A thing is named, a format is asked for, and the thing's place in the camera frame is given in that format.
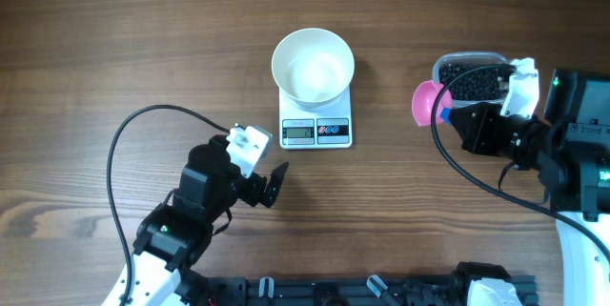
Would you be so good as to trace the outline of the pink scoop blue handle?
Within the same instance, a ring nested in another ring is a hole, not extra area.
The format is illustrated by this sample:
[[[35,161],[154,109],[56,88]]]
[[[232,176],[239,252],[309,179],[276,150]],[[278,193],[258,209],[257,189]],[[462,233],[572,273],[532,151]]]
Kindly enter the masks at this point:
[[[412,99],[412,115],[419,127],[431,125],[431,113],[437,95],[442,90],[443,85],[428,80],[419,84],[414,92]],[[453,107],[453,98],[450,92],[446,92],[440,99],[437,109],[436,122],[438,124],[449,121],[449,113]]]

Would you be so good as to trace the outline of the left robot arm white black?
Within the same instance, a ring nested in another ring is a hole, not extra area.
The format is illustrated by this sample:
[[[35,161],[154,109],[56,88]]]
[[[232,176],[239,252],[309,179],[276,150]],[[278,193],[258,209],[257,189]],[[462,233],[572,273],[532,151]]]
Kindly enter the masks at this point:
[[[207,278],[192,266],[209,247],[214,222],[237,200],[270,208],[275,203],[287,162],[269,178],[244,176],[227,152],[230,141],[216,135],[192,148],[179,187],[142,221],[133,252],[104,300],[106,305],[208,305],[212,292]]]

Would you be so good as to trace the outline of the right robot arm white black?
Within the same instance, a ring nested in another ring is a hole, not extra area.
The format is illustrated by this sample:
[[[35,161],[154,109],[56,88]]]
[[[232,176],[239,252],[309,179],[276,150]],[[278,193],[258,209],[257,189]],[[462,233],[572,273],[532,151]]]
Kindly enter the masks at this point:
[[[608,304],[608,75],[556,69],[542,120],[490,103],[442,116],[457,130],[463,150],[538,171],[549,205],[526,206],[556,220],[564,304]]]

